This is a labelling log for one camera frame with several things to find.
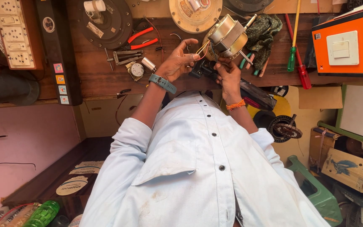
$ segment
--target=green patterned cloth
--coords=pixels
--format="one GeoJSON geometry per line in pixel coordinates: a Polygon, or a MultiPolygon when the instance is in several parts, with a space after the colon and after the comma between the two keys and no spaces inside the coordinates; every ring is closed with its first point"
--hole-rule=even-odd
{"type": "Polygon", "coordinates": [[[246,30],[249,38],[247,49],[255,52],[253,65],[256,70],[261,70],[271,54],[274,37],[282,28],[282,22],[277,15],[269,16],[262,13],[257,16],[253,24],[246,30]]]}

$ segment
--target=power socket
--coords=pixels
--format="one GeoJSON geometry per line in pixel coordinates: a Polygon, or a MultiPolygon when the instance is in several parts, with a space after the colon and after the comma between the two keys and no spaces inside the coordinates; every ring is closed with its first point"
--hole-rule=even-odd
{"type": "Polygon", "coordinates": [[[0,0],[0,32],[10,69],[43,70],[43,47],[33,0],[0,0]]]}

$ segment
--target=red handled pliers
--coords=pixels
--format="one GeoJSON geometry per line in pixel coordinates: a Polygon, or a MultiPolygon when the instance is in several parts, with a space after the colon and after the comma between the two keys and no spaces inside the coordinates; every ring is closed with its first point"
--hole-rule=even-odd
{"type": "Polygon", "coordinates": [[[149,42],[146,42],[146,43],[143,43],[143,44],[140,44],[140,45],[130,45],[131,44],[131,42],[135,39],[135,38],[137,38],[137,37],[139,37],[140,35],[143,35],[143,34],[145,34],[145,33],[147,33],[147,32],[150,32],[150,31],[153,31],[154,30],[154,28],[153,27],[150,27],[150,28],[147,28],[147,29],[145,29],[145,30],[142,30],[142,31],[140,31],[139,33],[137,33],[137,34],[135,34],[135,35],[133,35],[133,36],[131,36],[129,39],[128,39],[128,44],[123,48],[123,50],[135,50],[135,49],[139,49],[139,48],[142,48],[142,47],[146,47],[146,46],[149,46],[149,45],[151,45],[151,44],[154,44],[154,43],[156,43],[157,41],[158,41],[158,39],[157,38],[155,38],[155,39],[153,39],[153,40],[151,40],[151,41],[149,41],[149,42]]]}

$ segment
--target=smartwatch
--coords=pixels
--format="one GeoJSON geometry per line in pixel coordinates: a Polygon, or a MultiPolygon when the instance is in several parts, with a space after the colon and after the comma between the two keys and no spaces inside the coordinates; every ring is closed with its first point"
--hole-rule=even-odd
{"type": "Polygon", "coordinates": [[[176,87],[171,84],[169,81],[165,80],[163,77],[160,77],[156,74],[152,74],[151,77],[149,77],[148,81],[152,81],[155,84],[161,86],[162,88],[164,88],[165,90],[169,91],[172,94],[176,93],[176,87]]]}

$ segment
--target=bird print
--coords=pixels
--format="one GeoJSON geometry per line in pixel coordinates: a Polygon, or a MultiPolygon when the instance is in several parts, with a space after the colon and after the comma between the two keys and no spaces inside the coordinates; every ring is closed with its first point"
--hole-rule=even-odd
{"type": "Polygon", "coordinates": [[[335,162],[332,159],[331,163],[334,164],[334,168],[337,171],[336,174],[344,173],[345,175],[350,176],[350,171],[348,170],[348,168],[358,168],[358,165],[355,162],[352,162],[350,160],[341,160],[341,161],[335,162]]]}

